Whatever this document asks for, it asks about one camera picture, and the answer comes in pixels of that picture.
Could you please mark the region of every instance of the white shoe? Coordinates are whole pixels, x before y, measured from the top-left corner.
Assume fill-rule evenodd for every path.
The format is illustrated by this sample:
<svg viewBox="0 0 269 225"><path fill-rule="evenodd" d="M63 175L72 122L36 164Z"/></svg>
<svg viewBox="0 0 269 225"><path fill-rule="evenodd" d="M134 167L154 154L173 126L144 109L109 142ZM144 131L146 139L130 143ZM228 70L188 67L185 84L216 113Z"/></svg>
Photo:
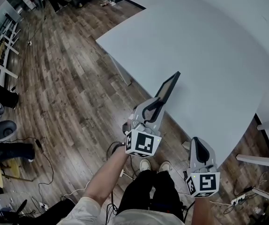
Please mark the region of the white shoe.
<svg viewBox="0 0 269 225"><path fill-rule="evenodd" d="M143 172L145 170L151 170L151 164L147 159L143 159L140 162L140 170L141 170L141 172Z"/></svg>
<svg viewBox="0 0 269 225"><path fill-rule="evenodd" d="M168 171L168 172L171 171L171 163L170 162L166 161L166 162L163 162L161 164L161 166L159 167L158 172L160 173L160 172L163 172L163 171Z"/></svg>

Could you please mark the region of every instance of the white marker cube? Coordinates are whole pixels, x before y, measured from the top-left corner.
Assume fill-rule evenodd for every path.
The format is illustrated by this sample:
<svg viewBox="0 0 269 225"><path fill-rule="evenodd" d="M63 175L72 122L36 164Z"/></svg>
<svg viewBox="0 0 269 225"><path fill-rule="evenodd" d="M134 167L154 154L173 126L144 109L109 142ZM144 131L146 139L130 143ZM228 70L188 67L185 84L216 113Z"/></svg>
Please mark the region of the white marker cube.
<svg viewBox="0 0 269 225"><path fill-rule="evenodd" d="M191 197L210 197L219 191L220 173L191 173L187 178L187 188Z"/></svg>
<svg viewBox="0 0 269 225"><path fill-rule="evenodd" d="M138 157L153 156L162 138L132 129L126 135L125 152Z"/></svg>

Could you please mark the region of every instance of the shirt sleeve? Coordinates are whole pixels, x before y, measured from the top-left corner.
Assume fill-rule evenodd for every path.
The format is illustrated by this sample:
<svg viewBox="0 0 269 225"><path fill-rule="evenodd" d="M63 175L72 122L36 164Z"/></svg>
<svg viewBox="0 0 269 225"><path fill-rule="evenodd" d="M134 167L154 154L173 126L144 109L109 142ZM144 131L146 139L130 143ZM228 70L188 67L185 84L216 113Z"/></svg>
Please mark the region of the shirt sleeve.
<svg viewBox="0 0 269 225"><path fill-rule="evenodd" d="M100 205L89 197L83 197L66 218L58 225L99 225Z"/></svg>

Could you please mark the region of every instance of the white t-shirt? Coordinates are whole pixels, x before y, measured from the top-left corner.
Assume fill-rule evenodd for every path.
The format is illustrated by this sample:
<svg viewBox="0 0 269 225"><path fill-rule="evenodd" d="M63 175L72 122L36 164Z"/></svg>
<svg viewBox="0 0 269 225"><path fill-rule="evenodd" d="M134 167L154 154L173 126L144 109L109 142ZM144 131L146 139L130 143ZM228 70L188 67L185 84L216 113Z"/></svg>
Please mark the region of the white t-shirt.
<svg viewBox="0 0 269 225"><path fill-rule="evenodd" d="M58 225L101 225L100 205L89 197L83 197L66 218ZM175 215L150 210L125 210L112 218L109 225L184 225Z"/></svg>

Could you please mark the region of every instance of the baseboard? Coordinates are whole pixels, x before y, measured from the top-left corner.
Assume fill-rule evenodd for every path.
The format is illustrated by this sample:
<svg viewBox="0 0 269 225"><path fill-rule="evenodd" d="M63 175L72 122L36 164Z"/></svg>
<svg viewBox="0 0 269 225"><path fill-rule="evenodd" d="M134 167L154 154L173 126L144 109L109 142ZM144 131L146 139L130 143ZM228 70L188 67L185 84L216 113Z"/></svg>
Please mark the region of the baseboard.
<svg viewBox="0 0 269 225"><path fill-rule="evenodd" d="M262 124L262 122L261 122L260 118L257 116L257 114L255 114L254 119L255 119L257 125L261 125ZM268 149L269 149L269 138L267 136L266 131L265 130L260 130L260 132L262 133L262 136L264 137L265 142L266 142L266 144L268 146Z"/></svg>
<svg viewBox="0 0 269 225"><path fill-rule="evenodd" d="M134 2L134 1L131 1L131 0L125 0L125 1L127 1L127 2L129 2L129 3L133 4L133 5L135 5L136 7L140 8L140 9L142 9L142 10L146 9L145 7L143 7L143 6L140 5L140 4L137 4L137 3Z"/></svg>

